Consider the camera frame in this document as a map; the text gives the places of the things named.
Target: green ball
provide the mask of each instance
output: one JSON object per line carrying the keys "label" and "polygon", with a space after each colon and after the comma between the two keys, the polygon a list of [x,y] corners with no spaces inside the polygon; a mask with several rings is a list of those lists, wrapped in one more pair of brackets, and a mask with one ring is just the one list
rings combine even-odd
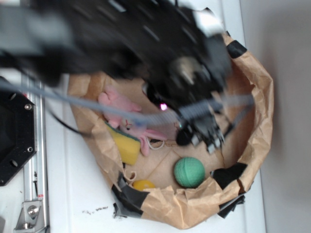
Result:
{"label": "green ball", "polygon": [[205,169],[200,160],[185,157],[175,164],[174,176],[176,181],[185,188],[196,188],[205,177]]}

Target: yellow ball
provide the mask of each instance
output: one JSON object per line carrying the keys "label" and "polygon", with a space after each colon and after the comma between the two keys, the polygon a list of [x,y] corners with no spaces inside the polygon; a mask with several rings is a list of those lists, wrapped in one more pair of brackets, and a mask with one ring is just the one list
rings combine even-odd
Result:
{"label": "yellow ball", "polygon": [[133,183],[133,188],[139,191],[143,191],[145,188],[155,188],[155,187],[156,186],[148,180],[140,180],[140,181],[135,181]]}

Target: black tape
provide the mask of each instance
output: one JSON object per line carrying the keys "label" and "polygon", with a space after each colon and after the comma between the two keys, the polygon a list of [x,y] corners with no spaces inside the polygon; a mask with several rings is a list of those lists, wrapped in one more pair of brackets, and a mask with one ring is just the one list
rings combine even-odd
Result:
{"label": "black tape", "polygon": [[234,211],[235,210],[235,207],[239,204],[244,204],[245,202],[245,196],[242,195],[242,196],[239,196],[235,199],[235,201],[233,201],[231,204],[228,205],[228,203],[230,203],[232,201],[229,201],[229,202],[226,202],[222,205],[219,206],[219,208],[221,209],[221,211],[218,213],[218,215],[222,218],[226,218],[228,216],[228,214],[231,212],[231,211]]}
{"label": "black tape", "polygon": [[118,186],[112,186],[112,194],[116,201],[115,216],[130,216],[140,218],[143,211],[140,209],[149,192],[141,192],[131,188],[126,183],[122,173],[119,175]]}
{"label": "black tape", "polygon": [[245,48],[236,40],[227,45],[227,50],[230,57],[233,59],[238,58],[247,52],[247,48]]}
{"label": "black tape", "polygon": [[219,186],[224,189],[232,181],[238,179],[242,175],[246,167],[246,164],[236,163],[232,167],[217,169],[215,171],[212,171],[210,174],[216,180]]}

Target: black hexagonal plate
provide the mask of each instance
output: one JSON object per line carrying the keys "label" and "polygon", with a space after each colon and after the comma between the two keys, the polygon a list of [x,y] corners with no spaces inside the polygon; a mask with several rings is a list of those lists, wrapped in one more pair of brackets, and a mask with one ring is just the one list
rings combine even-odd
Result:
{"label": "black hexagonal plate", "polygon": [[35,154],[34,108],[22,93],[0,90],[0,186]]}

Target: wall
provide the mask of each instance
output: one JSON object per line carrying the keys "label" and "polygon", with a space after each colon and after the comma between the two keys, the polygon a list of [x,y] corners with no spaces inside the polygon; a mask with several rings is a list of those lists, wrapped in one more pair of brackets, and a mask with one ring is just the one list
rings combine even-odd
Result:
{"label": "wall", "polygon": [[311,232],[311,1],[241,0],[246,46],[275,81],[262,169],[268,233]]}

